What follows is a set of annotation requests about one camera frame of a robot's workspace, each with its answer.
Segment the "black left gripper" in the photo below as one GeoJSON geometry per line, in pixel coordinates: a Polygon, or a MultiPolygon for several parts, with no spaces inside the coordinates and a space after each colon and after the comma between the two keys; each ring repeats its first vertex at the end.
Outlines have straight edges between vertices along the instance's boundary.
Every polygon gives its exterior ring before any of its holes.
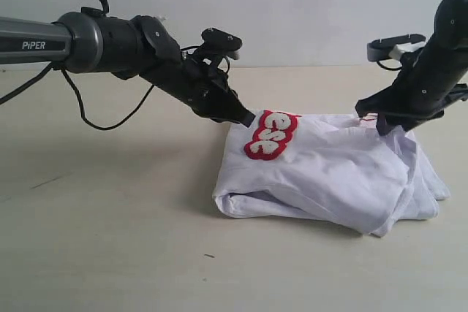
{"type": "Polygon", "coordinates": [[[144,79],[188,106],[201,118],[250,127],[254,113],[246,109],[228,83],[228,73],[191,55],[159,59],[144,69],[144,79]]]}

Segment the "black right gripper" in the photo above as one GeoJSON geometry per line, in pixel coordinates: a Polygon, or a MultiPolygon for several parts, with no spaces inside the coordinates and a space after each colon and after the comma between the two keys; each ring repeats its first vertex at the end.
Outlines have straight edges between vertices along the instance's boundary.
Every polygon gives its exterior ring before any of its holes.
{"type": "Polygon", "coordinates": [[[441,118],[447,107],[467,100],[467,49],[447,49],[425,45],[412,66],[406,66],[387,87],[355,104],[360,118],[377,114],[379,135],[388,135],[397,126],[414,129],[441,118]]]}

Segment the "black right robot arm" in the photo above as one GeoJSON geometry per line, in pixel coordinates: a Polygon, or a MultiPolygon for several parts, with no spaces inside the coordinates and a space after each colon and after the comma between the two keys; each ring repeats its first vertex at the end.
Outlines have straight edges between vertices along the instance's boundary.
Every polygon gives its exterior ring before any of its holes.
{"type": "Polygon", "coordinates": [[[394,60],[397,76],[390,86],[355,105],[360,118],[375,114],[379,135],[400,126],[408,132],[441,118],[445,109],[467,100],[467,0],[442,0],[434,16],[434,32],[375,39],[367,59],[384,66],[394,60]]]}

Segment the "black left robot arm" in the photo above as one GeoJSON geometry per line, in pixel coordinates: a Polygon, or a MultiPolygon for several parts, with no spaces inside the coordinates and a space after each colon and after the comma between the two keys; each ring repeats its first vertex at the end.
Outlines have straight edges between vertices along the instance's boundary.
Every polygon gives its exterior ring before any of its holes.
{"type": "Polygon", "coordinates": [[[54,23],[1,19],[1,63],[45,62],[48,69],[83,74],[106,72],[121,80],[141,77],[188,106],[201,118],[250,126],[254,114],[228,85],[221,61],[238,59],[240,38],[217,28],[203,43],[182,48],[162,22],[68,12],[54,23]]]}

